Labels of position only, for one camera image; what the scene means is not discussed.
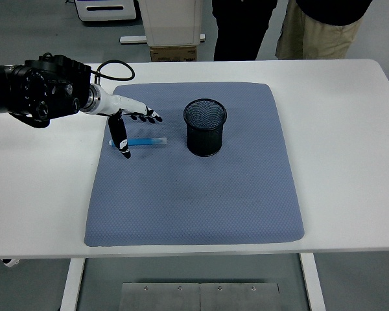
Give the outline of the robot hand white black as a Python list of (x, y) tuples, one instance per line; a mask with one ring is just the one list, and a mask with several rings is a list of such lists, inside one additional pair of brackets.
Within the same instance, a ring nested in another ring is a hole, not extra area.
[(162, 122), (160, 115), (146, 104), (120, 95), (110, 95), (101, 93), (100, 100), (97, 101), (94, 114), (108, 116), (108, 127), (110, 129), (112, 141), (115, 147), (125, 158), (131, 156), (123, 115), (129, 116), (133, 120), (143, 122)]

